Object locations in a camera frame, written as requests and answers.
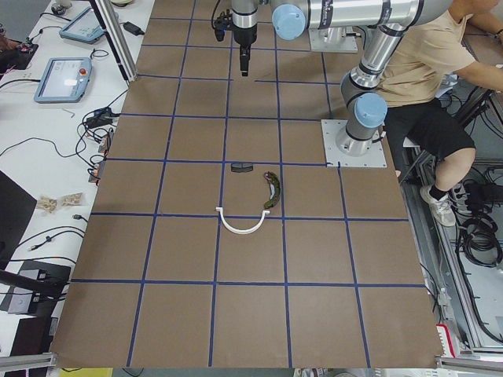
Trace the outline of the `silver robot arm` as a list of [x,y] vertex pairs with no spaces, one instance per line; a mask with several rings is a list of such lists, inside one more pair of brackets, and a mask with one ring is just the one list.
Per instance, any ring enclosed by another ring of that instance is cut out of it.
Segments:
[[305,30],[381,26],[383,41],[365,53],[364,72],[379,75],[402,34],[442,15],[450,1],[271,1],[272,22],[280,38],[293,40]]
[[341,94],[349,117],[336,136],[336,144],[349,156],[366,154],[375,131],[384,124],[387,105],[375,89],[407,30],[407,26],[397,23],[377,26],[359,64],[341,81]]

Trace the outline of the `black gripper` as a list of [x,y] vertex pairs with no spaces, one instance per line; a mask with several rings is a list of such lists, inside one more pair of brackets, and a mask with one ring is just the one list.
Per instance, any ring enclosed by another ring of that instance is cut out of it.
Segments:
[[251,27],[238,27],[233,25],[233,38],[240,46],[240,73],[243,77],[248,77],[250,51],[257,39],[257,24]]

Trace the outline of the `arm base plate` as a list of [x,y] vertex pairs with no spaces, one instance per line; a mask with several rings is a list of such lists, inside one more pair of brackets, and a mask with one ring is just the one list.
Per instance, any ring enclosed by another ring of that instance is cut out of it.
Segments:
[[357,53],[357,36],[352,27],[310,29],[310,49],[322,53]]
[[367,141],[355,141],[346,132],[344,119],[323,119],[322,137],[327,167],[387,168],[377,131]]

